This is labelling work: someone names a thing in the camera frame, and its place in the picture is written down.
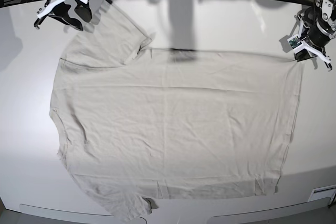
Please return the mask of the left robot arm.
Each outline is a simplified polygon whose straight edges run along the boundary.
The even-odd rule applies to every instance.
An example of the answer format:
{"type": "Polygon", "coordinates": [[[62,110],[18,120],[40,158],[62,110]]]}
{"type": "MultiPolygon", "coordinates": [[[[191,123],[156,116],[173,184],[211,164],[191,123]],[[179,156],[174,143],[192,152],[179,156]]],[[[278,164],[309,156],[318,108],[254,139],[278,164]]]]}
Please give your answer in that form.
{"type": "Polygon", "coordinates": [[[318,57],[332,70],[325,46],[335,39],[335,0],[314,0],[311,7],[297,13],[296,19],[299,30],[287,39],[295,60],[318,57]]]}

